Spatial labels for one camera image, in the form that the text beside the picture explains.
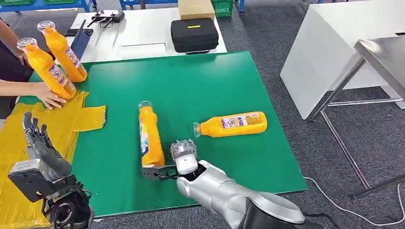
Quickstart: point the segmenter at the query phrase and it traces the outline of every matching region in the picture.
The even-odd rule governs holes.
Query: white cable
[[[357,214],[357,213],[355,213],[355,212],[352,212],[352,211],[350,211],[350,210],[347,210],[347,209],[344,209],[344,208],[339,207],[337,204],[335,204],[335,202],[333,202],[333,201],[322,191],[322,189],[319,187],[318,183],[316,183],[316,181],[315,181],[314,179],[312,179],[312,178],[310,178],[310,177],[304,177],[304,178],[305,178],[305,179],[308,179],[308,180],[311,180],[312,182],[314,182],[315,185],[317,186],[317,188],[319,189],[319,191],[320,191],[335,207],[339,208],[339,209],[342,210],[342,211],[349,212],[349,213],[351,213],[351,214],[353,214],[353,215],[355,215],[355,216],[358,216],[358,217],[360,217],[360,218],[366,220],[367,222],[369,222],[369,223],[371,223],[371,224],[373,224],[373,225],[375,225],[375,226],[389,226],[389,225],[394,225],[394,224],[402,223],[402,221],[405,220],[405,210],[404,210],[404,206],[402,205],[401,193],[399,192],[399,184],[398,184],[398,186],[397,186],[397,190],[398,190],[399,204],[401,205],[401,210],[402,210],[402,219],[401,219],[400,221],[393,222],[393,223],[378,224],[378,223],[373,223],[373,222],[369,221],[369,220],[366,219],[364,216],[361,216],[361,215],[359,215],[359,214]]]

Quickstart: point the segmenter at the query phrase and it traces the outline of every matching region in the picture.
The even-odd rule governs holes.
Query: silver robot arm
[[[280,196],[256,192],[237,184],[224,171],[196,159],[192,140],[171,145],[180,177],[177,188],[212,213],[220,214],[232,229],[321,229],[306,222],[298,206]]]

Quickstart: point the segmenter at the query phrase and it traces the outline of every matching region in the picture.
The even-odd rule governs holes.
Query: cardboard box
[[[178,0],[180,18],[211,18],[214,20],[215,11],[211,0]]]

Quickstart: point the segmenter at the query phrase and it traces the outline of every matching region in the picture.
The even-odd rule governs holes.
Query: gray desk
[[[310,120],[313,121],[318,115],[321,115],[326,121],[329,129],[332,131],[333,136],[338,142],[341,150],[349,160],[354,172],[359,177],[364,186],[364,190],[353,194],[354,198],[364,197],[371,193],[385,189],[389,186],[396,185],[405,181],[405,174],[399,175],[387,181],[381,182],[377,185],[370,186],[351,156],[350,152],[344,145],[341,137],[334,128],[332,122],[325,113],[325,109],[329,106],[345,106],[356,104],[374,104],[374,103],[389,103],[400,102],[405,98],[405,36],[379,38],[374,40],[359,40],[354,46],[359,54],[359,59],[355,66],[347,73],[342,79],[340,84],[326,99],[326,101],[310,115]],[[345,87],[345,85],[353,78],[358,70],[368,62],[385,81],[400,95],[401,98],[389,99],[374,99],[374,100],[361,100],[361,101],[346,101],[346,102],[332,102],[336,95]]]

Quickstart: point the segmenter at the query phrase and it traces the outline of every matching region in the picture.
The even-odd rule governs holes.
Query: green mat
[[[90,92],[86,106],[107,105],[107,122],[103,129],[79,134],[73,173],[92,191],[96,216],[196,204],[177,191],[174,180],[158,183],[141,176],[142,100],[152,102],[166,156],[171,143],[193,139],[199,159],[241,185],[272,193],[307,188],[249,52],[87,63],[85,68],[89,77],[76,87]],[[250,111],[266,114],[264,133],[194,139],[193,122]]]

